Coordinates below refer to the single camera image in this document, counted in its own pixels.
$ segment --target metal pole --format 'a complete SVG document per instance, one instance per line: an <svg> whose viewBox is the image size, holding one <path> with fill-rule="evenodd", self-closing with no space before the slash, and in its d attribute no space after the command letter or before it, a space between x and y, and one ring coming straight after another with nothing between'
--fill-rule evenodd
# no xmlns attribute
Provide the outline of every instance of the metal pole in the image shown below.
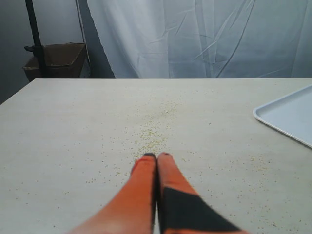
<svg viewBox="0 0 312 234"><path fill-rule="evenodd" d="M33 1L32 0L25 0L25 2L26 2L27 11L28 11L28 18L29 18L29 22L30 22L30 26L31 26L31 31L32 31L34 43L35 43L35 45L31 46L31 47L25 46L25 50L34 53L34 56L38 60L41 76L42 76L42 78L46 78L47 77L47 66L46 66L45 59L44 59L43 46L42 46L41 41L40 41L40 36L39 36L38 25L37 25Z"/></svg>

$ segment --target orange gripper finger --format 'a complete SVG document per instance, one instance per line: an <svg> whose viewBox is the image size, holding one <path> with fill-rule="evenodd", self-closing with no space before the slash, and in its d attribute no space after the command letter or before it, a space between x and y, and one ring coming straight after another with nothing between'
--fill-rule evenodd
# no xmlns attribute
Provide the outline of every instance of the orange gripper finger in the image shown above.
<svg viewBox="0 0 312 234"><path fill-rule="evenodd" d="M162 234L247 234L211 209L191 187L172 155L158 156Z"/></svg>
<svg viewBox="0 0 312 234"><path fill-rule="evenodd" d="M156 157L145 154L113 200L69 234L152 234L157 176Z"/></svg>

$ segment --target white table surface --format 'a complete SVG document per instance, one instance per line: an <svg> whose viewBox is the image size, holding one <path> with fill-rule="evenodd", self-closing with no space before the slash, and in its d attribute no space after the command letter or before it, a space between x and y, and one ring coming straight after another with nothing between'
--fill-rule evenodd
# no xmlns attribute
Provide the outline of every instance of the white table surface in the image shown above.
<svg viewBox="0 0 312 234"><path fill-rule="evenodd" d="M37 79L0 106L0 233L64 233L118 192L137 156L167 151L233 223L309 234L312 150L252 111L311 83Z"/></svg>

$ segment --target plastic tray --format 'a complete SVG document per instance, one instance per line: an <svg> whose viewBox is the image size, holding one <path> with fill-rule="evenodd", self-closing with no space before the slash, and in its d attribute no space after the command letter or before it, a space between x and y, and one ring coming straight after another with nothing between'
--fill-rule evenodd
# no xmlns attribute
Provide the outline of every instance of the plastic tray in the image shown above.
<svg viewBox="0 0 312 234"><path fill-rule="evenodd" d="M312 148L312 85L254 109L253 115Z"/></svg>

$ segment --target white curtain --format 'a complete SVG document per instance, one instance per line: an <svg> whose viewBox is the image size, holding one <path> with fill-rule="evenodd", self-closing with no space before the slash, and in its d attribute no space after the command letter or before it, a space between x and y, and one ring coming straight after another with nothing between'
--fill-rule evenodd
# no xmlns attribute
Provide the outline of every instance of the white curtain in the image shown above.
<svg viewBox="0 0 312 234"><path fill-rule="evenodd" d="M312 0L88 0L117 78L312 77Z"/></svg>

